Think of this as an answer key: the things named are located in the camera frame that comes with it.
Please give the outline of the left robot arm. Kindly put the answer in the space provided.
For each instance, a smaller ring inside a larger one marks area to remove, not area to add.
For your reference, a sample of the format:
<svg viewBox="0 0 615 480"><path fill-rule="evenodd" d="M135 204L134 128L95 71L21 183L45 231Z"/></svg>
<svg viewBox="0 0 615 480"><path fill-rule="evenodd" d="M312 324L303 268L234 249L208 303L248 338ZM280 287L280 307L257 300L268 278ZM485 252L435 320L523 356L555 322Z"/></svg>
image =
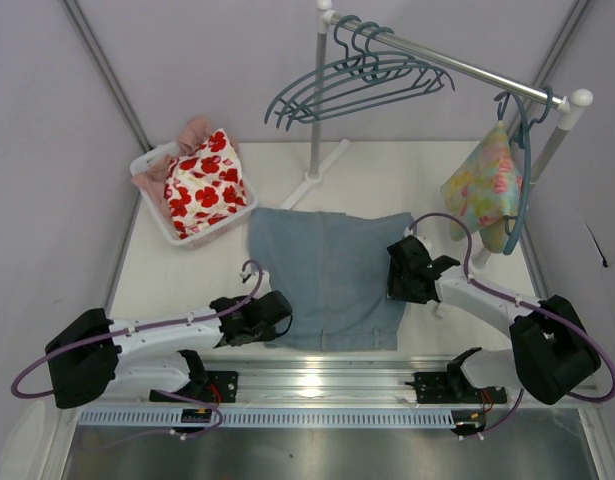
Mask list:
<svg viewBox="0 0 615 480"><path fill-rule="evenodd" d="M101 308L81 314L45 351L60 409L99 399L233 401L235 373L206 370L201 355L222 347L271 342L293 321L279 291L260 298L220 297L185 318L110 319Z"/></svg>

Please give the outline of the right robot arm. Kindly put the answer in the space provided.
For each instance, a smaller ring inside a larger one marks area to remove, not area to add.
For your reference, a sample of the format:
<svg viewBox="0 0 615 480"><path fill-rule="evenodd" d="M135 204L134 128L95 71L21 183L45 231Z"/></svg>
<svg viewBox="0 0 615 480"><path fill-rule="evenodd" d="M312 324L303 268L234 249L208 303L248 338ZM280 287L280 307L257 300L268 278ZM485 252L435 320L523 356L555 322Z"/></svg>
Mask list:
<svg viewBox="0 0 615 480"><path fill-rule="evenodd" d="M459 261L446 255L433 259L415 236L402 238L387 252L388 298L459 309L510 340L508 350L474 347L463 352L447 365L451 379L474 389L523 389L553 405L600 368L601 357L581 337L585 330L568 300L514 296L496 284L481 283Z"/></svg>

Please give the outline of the light blue denim skirt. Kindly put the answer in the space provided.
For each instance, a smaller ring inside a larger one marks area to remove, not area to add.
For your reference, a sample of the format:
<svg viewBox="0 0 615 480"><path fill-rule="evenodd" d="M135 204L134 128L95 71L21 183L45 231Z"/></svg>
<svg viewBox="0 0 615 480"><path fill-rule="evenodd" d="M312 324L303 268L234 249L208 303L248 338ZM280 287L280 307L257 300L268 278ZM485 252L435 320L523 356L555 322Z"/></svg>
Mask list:
<svg viewBox="0 0 615 480"><path fill-rule="evenodd" d="M343 213L258 208L248 250L293 309L271 347L311 352L394 351L406 304L387 296L388 246L408 213L363 219Z"/></svg>

